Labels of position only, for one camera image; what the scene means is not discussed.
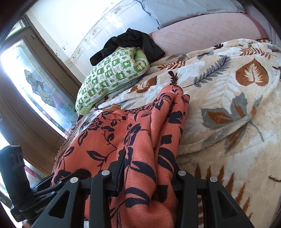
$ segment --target blue pillow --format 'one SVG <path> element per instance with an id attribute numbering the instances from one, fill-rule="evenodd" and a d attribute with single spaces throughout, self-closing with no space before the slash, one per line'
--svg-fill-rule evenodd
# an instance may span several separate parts
<path id="1" fill-rule="evenodd" d="M 244 13 L 236 0 L 136 0 L 154 17 L 159 29 L 187 18 L 211 13 Z"/>

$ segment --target stained glass window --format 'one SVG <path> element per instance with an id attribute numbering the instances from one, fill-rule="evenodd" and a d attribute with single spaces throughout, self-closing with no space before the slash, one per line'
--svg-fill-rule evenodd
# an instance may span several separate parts
<path id="1" fill-rule="evenodd" d="M 6 37 L 6 39 L 13 35 L 16 31 L 19 31 L 20 29 L 24 28 L 26 25 L 25 25 L 25 21 L 23 19 L 20 19 L 14 26 L 13 28 L 11 29 L 10 33 L 8 34 L 8 36 Z"/>
<path id="2" fill-rule="evenodd" d="M 77 120 L 75 105 L 40 66 L 25 42 L 20 40 L 7 49 L 1 63 L 28 104 L 67 138 Z"/>

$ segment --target pink cushion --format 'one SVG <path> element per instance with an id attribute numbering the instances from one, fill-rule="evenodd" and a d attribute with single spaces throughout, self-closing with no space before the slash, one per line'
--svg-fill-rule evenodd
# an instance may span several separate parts
<path id="1" fill-rule="evenodd" d="M 243 13 L 214 13 L 189 18 L 151 34 L 166 56 L 206 49 L 239 38 L 261 39 L 265 32 Z"/>

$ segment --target orange garment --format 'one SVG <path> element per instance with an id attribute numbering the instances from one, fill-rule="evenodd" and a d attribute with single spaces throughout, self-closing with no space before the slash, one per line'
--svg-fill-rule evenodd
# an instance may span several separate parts
<path id="1" fill-rule="evenodd" d="M 130 110 L 104 111 L 63 155 L 53 184 L 79 168 L 92 177 L 126 150 L 123 190 L 112 197 L 112 227 L 172 228 L 177 198 L 171 179 L 189 96 L 176 85 L 164 87 L 151 103 Z M 89 218 L 89 199 L 85 217 Z"/>

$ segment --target black cloth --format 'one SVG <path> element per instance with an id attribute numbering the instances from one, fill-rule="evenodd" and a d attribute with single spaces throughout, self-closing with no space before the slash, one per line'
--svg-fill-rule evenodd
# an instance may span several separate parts
<path id="1" fill-rule="evenodd" d="M 90 58 L 92 66 L 97 65 L 105 57 L 112 54 L 119 46 L 142 48 L 149 63 L 157 61 L 165 55 L 165 52 L 154 43 L 148 34 L 128 28 L 125 33 L 117 37 L 111 37 L 105 43 L 103 49 Z"/>

